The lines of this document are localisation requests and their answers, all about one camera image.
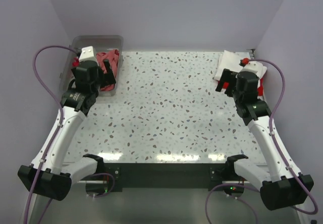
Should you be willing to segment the salmon pink t shirt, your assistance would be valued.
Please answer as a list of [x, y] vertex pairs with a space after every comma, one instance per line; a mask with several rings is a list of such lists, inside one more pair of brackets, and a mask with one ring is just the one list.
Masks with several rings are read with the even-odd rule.
[[[110, 50], [108, 52], [98, 52], [96, 54], [96, 58], [97, 58], [97, 61], [98, 61], [99, 65], [100, 65], [100, 67], [101, 67], [101, 64], [102, 64], [103, 60], [109, 60], [110, 65], [111, 65], [111, 70], [113, 71], [113, 74], [115, 76], [116, 82], [117, 82], [119, 56], [120, 56], [120, 53], [119, 53], [119, 51], [117, 49], [113, 49], [113, 50]], [[100, 90], [105, 92], [105, 91], [111, 91], [113, 89], [109, 88], [109, 89], [100, 89]]]

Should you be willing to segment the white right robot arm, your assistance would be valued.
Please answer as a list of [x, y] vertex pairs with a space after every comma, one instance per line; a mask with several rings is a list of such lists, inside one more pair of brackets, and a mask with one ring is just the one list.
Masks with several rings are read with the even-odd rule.
[[224, 69], [216, 91], [220, 92], [225, 83], [228, 84], [225, 94], [234, 99], [237, 114], [257, 140], [268, 167], [268, 171], [264, 171], [246, 155], [234, 155], [227, 158], [226, 177], [230, 180], [242, 177], [249, 181], [260, 192], [268, 210], [304, 203], [314, 185], [313, 179], [301, 172], [284, 147], [270, 120], [267, 103], [258, 98], [257, 75]]

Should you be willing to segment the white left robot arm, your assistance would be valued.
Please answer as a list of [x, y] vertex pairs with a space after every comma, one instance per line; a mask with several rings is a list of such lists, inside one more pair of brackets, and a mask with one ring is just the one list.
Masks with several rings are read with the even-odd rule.
[[63, 94], [50, 135], [31, 164], [18, 170], [18, 177], [30, 193], [58, 201], [67, 196], [73, 184], [87, 176], [99, 180], [106, 172], [102, 157], [94, 154], [63, 165], [71, 141], [104, 83], [103, 70], [95, 60], [80, 61], [71, 71], [75, 87]]

